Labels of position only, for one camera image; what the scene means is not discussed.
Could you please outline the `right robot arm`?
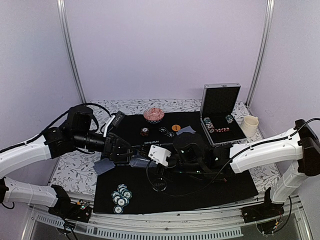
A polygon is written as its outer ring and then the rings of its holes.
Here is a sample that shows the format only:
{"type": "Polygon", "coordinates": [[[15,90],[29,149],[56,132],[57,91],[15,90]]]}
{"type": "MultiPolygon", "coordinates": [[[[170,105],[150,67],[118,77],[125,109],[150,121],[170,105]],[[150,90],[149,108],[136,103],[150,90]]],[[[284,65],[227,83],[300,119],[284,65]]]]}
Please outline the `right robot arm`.
{"type": "Polygon", "coordinates": [[[283,161],[291,161],[280,180],[266,193],[267,200],[259,206],[262,218],[269,218],[287,198],[309,177],[320,174],[320,138],[309,126],[318,121],[299,119],[295,127],[278,135],[255,142],[234,144],[230,149],[229,164],[234,173],[283,161]]]}

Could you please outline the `dealt blue card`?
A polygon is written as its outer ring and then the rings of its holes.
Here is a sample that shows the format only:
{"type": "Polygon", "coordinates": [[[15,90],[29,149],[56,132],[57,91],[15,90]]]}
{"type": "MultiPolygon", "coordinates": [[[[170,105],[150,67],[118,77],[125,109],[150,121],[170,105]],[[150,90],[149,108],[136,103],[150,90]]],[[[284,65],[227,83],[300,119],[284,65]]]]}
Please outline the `dealt blue card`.
{"type": "Polygon", "coordinates": [[[112,170],[116,165],[110,161],[108,158],[96,161],[93,165],[93,169],[98,176],[112,170]]]}
{"type": "Polygon", "coordinates": [[[196,133],[196,131],[189,125],[189,126],[186,126],[186,127],[183,127],[181,128],[180,130],[178,130],[176,132],[176,134],[179,136],[181,135],[182,133],[191,133],[191,134],[194,134],[196,133]]]}

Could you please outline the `blue green chip stack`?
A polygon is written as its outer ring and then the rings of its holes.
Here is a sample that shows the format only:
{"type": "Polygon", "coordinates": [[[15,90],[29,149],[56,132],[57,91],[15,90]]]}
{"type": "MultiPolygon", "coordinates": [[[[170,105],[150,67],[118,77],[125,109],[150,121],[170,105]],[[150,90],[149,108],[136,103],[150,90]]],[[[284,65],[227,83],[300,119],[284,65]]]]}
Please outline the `blue green chip stack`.
{"type": "Polygon", "coordinates": [[[119,184],[117,189],[111,193],[112,201],[121,207],[127,206],[133,197],[132,192],[125,184],[119,184]]]}

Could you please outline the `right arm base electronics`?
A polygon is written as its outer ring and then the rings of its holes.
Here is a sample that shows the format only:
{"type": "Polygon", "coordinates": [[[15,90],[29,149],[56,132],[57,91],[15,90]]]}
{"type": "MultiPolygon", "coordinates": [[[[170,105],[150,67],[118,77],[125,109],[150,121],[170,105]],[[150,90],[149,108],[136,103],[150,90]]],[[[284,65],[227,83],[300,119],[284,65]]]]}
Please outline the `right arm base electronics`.
{"type": "Polygon", "coordinates": [[[263,235],[274,234],[283,219],[283,203],[273,203],[270,199],[265,199],[262,203],[245,206],[241,208],[241,215],[245,223],[253,223],[274,218],[272,221],[257,224],[258,231],[263,235]]]}

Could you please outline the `blue white poker chip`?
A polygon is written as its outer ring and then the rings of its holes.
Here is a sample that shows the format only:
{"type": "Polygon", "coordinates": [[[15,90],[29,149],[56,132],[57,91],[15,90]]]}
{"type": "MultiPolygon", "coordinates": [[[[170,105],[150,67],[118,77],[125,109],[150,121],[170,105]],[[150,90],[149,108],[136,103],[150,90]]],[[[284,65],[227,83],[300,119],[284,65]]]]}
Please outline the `blue white poker chip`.
{"type": "Polygon", "coordinates": [[[113,212],[115,214],[122,214],[124,212],[124,208],[120,205],[116,205],[114,208],[113,208],[113,212]]]}

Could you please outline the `red poker chip stack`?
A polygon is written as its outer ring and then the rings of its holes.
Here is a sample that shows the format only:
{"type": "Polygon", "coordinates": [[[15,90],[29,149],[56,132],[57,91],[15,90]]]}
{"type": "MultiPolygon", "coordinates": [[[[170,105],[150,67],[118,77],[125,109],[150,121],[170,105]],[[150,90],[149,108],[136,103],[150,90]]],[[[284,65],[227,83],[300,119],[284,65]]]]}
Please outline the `red poker chip stack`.
{"type": "Polygon", "coordinates": [[[149,135],[149,129],[147,127],[143,127],[141,130],[140,130],[140,135],[143,136],[143,137],[146,137],[149,135]]]}

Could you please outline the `black 100 poker chip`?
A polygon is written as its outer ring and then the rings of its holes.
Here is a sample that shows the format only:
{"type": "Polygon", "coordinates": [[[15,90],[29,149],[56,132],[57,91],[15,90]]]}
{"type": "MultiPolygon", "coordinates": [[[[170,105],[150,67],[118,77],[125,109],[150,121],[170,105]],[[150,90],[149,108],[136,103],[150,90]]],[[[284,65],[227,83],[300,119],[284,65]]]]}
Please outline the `black 100 poker chip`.
{"type": "Polygon", "coordinates": [[[168,130],[165,127],[160,127],[159,131],[164,134],[168,132],[168,130]]]}

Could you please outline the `blue playing card deck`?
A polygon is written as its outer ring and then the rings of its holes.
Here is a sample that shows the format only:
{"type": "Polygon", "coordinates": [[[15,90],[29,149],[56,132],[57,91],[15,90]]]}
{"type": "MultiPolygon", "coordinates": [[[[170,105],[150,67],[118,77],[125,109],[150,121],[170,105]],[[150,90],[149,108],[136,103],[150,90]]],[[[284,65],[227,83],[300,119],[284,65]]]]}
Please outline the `blue playing card deck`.
{"type": "Polygon", "coordinates": [[[132,168],[146,168],[148,163],[150,163],[152,160],[143,157],[139,154],[133,155],[129,161],[129,166],[132,168]]]}

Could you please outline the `clear dealer button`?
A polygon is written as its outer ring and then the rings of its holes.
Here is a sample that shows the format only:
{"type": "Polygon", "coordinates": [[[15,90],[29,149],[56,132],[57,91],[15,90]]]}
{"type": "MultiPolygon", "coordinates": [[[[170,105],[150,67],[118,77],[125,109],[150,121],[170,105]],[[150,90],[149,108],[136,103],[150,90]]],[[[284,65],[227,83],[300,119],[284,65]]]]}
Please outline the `clear dealer button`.
{"type": "Polygon", "coordinates": [[[165,179],[158,177],[156,179],[154,179],[152,182],[152,188],[156,191],[156,192],[163,192],[166,190],[167,188],[167,182],[165,179]]]}

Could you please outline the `black poker chip stack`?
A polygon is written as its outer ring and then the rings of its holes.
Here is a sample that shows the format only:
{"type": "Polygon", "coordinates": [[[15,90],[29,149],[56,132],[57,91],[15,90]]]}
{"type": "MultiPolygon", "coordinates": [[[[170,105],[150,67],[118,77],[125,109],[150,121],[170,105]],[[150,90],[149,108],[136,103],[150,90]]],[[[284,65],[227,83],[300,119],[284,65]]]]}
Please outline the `black poker chip stack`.
{"type": "Polygon", "coordinates": [[[169,138],[173,138],[175,136],[175,134],[173,132],[168,132],[166,134],[169,138]]]}

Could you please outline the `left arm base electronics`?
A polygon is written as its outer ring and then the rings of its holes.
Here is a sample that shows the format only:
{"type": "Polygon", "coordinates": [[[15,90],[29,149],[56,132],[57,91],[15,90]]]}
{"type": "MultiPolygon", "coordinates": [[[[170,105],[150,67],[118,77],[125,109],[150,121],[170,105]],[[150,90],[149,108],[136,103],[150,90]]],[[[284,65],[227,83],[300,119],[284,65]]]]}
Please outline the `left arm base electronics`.
{"type": "Polygon", "coordinates": [[[67,192],[59,185],[51,185],[55,191],[57,202],[53,207],[48,208],[48,213],[62,218],[63,220],[74,220],[88,223],[92,214],[92,208],[88,201],[79,200],[72,203],[67,192]]]}

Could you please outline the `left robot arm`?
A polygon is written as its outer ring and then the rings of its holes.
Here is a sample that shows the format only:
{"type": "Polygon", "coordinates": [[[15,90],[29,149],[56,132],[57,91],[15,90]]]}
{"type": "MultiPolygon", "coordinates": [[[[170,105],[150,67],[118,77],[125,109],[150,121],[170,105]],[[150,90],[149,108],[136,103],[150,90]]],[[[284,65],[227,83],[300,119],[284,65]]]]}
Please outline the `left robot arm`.
{"type": "Polygon", "coordinates": [[[98,125],[90,103],[71,107],[62,114],[66,120],[55,127],[54,120],[36,136],[4,148],[0,151],[0,202],[20,202],[43,205],[55,209],[63,216],[74,213],[70,197],[59,185],[41,186],[19,182],[8,174],[36,162],[55,159],[66,153],[101,153],[101,158],[113,162],[133,155],[131,145],[110,130],[117,128],[125,118],[118,111],[109,115],[103,134],[92,129],[91,124],[98,125]]]}

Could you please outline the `orange big blind button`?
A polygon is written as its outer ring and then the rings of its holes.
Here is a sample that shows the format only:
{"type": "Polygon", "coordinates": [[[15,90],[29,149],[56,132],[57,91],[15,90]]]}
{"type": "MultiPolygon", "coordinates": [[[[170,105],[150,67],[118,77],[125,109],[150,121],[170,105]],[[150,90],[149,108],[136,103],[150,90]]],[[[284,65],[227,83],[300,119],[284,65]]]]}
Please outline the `orange big blind button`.
{"type": "Polygon", "coordinates": [[[181,129],[181,126],[178,125],[178,124],[174,124],[174,125],[171,127],[171,129],[172,129],[173,131],[177,132],[177,131],[179,131],[179,130],[181,129]]]}

